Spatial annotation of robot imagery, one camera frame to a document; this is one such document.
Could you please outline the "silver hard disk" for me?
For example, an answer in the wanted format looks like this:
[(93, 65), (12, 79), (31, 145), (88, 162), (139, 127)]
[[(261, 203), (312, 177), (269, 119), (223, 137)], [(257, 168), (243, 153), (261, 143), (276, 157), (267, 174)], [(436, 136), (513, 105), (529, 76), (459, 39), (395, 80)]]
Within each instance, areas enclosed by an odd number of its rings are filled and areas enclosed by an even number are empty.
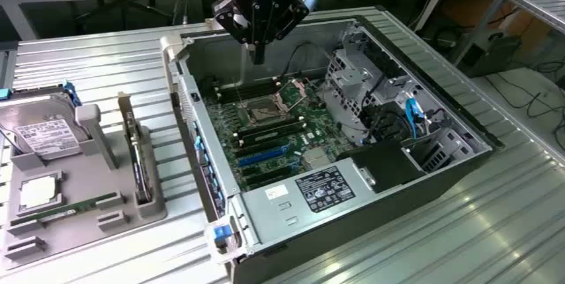
[(0, 134), (20, 154), (52, 160), (80, 153), (88, 131), (75, 121), (71, 94), (16, 93), (0, 101)]

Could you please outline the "green motherboard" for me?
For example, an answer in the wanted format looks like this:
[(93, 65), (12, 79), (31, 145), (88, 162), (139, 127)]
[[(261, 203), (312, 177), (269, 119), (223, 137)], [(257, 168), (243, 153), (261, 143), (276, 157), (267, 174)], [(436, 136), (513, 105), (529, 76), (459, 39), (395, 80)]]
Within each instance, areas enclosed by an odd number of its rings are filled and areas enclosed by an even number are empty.
[[(243, 191), (251, 191), (279, 180), (312, 170), (303, 154), (313, 148), (323, 148), (335, 161), (340, 153), (353, 145), (329, 113), (327, 104), (317, 93), (319, 87), (307, 78), (297, 78), (305, 85), (308, 97), (292, 109), (283, 112), (272, 121), (251, 124), (245, 112), (247, 102), (264, 97), (275, 100), (275, 93), (295, 78), (273, 77), (263, 81), (221, 87), (216, 85), (205, 94), (205, 107), (213, 128), (219, 136), (224, 154), (233, 172), (235, 181)], [(240, 136), (260, 132), (283, 125), (304, 122), (304, 131), (251, 146), (241, 146)], [(237, 161), (280, 146), (288, 146), (283, 156), (259, 162), (251, 166), (237, 167)]]

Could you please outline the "grey power supply unit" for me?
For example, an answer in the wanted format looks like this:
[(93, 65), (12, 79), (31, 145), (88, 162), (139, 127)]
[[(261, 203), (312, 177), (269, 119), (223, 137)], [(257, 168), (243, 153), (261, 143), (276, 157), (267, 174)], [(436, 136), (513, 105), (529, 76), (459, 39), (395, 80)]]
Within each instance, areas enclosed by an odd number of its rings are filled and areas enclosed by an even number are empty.
[(377, 199), (376, 180), (352, 158), (243, 195), (257, 243), (271, 246), (328, 224)]

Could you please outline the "grey parts rack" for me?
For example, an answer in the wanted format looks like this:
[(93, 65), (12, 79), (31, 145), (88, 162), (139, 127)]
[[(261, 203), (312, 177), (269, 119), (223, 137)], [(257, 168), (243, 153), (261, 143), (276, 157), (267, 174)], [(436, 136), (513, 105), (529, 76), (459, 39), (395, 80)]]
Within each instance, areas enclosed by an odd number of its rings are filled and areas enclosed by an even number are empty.
[[(135, 196), (124, 121), (116, 132), (103, 132), (101, 113), (96, 105), (75, 107), (75, 121), (89, 134), (89, 139), (80, 143), (80, 153), (43, 160), (33, 153), (20, 154), (15, 148), (11, 151), (7, 222), (0, 247), (4, 269), (21, 267), (167, 216), (148, 128), (140, 124), (153, 200), (141, 205)], [(55, 198), (36, 207), (21, 206), (23, 183), (44, 176), (56, 178)], [(119, 196), (99, 201), (91, 211), (61, 213), (9, 226), (9, 221), (16, 218), (113, 192)]]

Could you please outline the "blue disk rail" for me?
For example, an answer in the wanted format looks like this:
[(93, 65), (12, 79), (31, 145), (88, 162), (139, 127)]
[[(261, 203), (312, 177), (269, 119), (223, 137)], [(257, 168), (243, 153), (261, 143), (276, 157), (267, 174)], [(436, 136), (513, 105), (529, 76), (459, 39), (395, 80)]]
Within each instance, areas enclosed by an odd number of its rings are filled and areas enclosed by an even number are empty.
[(63, 82), (63, 84), (61, 84), (61, 86), (63, 86), (64, 91), (69, 95), (69, 98), (72, 100), (73, 105), (76, 107), (81, 106), (83, 103), (81, 103), (81, 100), (79, 98), (79, 95), (77, 95), (77, 92), (76, 92), (76, 88), (75, 88), (73, 83), (65, 79), (64, 82)]

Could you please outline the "green ram stick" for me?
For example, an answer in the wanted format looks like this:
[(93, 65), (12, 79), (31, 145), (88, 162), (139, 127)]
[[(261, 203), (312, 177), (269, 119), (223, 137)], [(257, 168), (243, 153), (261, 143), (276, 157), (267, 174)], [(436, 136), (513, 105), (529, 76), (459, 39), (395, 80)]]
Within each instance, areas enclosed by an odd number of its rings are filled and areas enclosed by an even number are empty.
[(72, 203), (72, 204), (63, 205), (60, 207), (40, 211), (39, 213), (33, 213), (28, 216), (24, 216), (21, 218), (16, 218), (15, 220), (11, 220), (9, 226), (16, 226), (19, 224), (24, 224), (24, 223), (27, 223), (32, 220), (40, 220), (43, 218), (56, 216), (61, 213), (67, 214), (68, 212), (72, 212), (72, 214), (76, 214), (76, 213), (83, 213), (83, 212), (91, 211), (97, 207), (96, 203), (99, 201), (108, 200), (108, 199), (111, 199), (112, 197), (116, 197), (116, 196), (119, 196), (119, 194), (116, 192), (107, 193), (107, 194), (103, 194), (97, 197), (87, 199), (84, 201), (80, 201), (77, 203)]

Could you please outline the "silver chipset heat sink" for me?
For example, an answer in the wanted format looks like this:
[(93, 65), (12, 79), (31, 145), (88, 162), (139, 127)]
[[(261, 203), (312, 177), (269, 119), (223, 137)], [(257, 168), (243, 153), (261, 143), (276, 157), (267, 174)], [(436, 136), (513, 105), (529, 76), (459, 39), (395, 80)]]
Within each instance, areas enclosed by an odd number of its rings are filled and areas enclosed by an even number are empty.
[(303, 154), (303, 158), (304, 158), (304, 161), (305, 161), (305, 165), (311, 169), (323, 167), (332, 162), (325, 150), (320, 147), (309, 149)]

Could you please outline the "silver disk bay cage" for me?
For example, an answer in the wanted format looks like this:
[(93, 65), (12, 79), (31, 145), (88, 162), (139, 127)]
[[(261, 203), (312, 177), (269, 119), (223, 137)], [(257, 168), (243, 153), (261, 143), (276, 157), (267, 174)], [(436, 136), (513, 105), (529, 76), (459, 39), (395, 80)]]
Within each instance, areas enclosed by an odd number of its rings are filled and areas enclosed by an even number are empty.
[(369, 139), (373, 125), (363, 125), (365, 107), (396, 103), (396, 97), (411, 81), (408, 75), (389, 78), (364, 53), (337, 50), (328, 65), (320, 98), (348, 140), (361, 145)]

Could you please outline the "graphics card with metal bracket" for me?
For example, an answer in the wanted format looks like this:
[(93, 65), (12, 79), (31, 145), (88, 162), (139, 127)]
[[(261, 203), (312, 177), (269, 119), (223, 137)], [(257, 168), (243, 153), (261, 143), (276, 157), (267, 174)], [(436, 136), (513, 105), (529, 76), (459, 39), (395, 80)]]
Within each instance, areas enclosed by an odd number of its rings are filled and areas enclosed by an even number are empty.
[(144, 162), (143, 152), (143, 131), (140, 123), (135, 118), (131, 104), (131, 95), (119, 92), (117, 103), (124, 121), (124, 137), (129, 150), (129, 159), (132, 163), (133, 179), (135, 179), (135, 196), (137, 203), (144, 205), (153, 200), (153, 192), (151, 190), (151, 182), (148, 169)]

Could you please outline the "blue case latch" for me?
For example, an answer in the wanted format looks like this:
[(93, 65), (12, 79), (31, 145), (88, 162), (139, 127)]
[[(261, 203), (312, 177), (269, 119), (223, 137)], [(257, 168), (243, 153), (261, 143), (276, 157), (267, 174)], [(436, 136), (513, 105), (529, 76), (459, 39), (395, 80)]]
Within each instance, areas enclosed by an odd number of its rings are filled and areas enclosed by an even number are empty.
[(233, 235), (233, 231), (229, 224), (223, 224), (213, 227), (213, 240), (216, 242), (224, 241), (232, 235)]

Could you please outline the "black box device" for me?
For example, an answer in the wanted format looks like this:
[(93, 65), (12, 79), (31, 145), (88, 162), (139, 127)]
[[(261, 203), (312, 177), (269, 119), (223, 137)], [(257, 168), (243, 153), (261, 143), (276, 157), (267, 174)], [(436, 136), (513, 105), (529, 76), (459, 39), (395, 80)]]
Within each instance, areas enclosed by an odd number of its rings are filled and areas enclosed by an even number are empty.
[(502, 30), (484, 30), (473, 40), (459, 64), (469, 78), (482, 77), (506, 69), (522, 40)]

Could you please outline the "open black pc case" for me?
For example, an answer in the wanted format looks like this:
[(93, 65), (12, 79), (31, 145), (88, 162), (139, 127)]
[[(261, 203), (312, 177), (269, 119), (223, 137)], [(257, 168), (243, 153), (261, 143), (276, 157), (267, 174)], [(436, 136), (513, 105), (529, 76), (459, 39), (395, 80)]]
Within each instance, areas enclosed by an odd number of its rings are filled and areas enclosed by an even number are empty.
[[(205, 241), (213, 260), (229, 270), (233, 284), (261, 284), (324, 252), (433, 202), (502, 148), (502, 142), (441, 88), (415, 56), (391, 34), (361, 16), (308, 21), (268, 50), (255, 65), (224, 31), (189, 32), (161, 40), (167, 74), (175, 91), (175, 115), (208, 223)], [(204, 103), (216, 85), (231, 87), (279, 77), (325, 83), (337, 50), (360, 51), (389, 78), (411, 81), (396, 103), (365, 107), (369, 139), (352, 149), (395, 140), (425, 175), (376, 193), (377, 199), (312, 231), (284, 242), (257, 243), (243, 191)], [(229, 224), (233, 235), (213, 240), (213, 227)]]

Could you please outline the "blue expansion slot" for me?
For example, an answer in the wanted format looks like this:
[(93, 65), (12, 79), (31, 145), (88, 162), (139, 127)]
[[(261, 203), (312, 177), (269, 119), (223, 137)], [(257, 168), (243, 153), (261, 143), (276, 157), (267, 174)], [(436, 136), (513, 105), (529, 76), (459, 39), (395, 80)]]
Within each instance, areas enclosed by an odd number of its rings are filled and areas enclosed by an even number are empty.
[(283, 156), (288, 151), (288, 146), (280, 146), (268, 151), (264, 151), (253, 156), (248, 156), (237, 161), (237, 167), (251, 166), (259, 162)]

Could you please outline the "open socket cover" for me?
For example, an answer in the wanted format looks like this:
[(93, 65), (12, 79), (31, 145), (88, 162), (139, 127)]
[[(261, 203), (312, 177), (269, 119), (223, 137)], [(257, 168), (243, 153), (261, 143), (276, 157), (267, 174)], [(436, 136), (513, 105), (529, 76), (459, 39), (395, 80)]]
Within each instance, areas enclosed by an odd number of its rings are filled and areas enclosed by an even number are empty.
[(275, 93), (273, 97), (277, 107), (283, 112), (289, 113), (308, 97), (304, 83), (299, 79), (292, 79)]

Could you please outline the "installed ram stick with label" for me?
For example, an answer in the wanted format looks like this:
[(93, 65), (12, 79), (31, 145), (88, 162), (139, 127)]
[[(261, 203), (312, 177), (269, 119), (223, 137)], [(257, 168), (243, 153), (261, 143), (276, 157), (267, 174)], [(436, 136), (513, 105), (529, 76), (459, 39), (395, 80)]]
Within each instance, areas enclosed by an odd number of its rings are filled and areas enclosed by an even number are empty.
[(289, 136), (304, 131), (307, 124), (304, 122), (296, 122), (293, 124), (283, 125), (276, 128), (261, 130), (260, 132), (240, 136), (239, 142), (241, 146), (251, 146), (260, 144), (269, 140)]

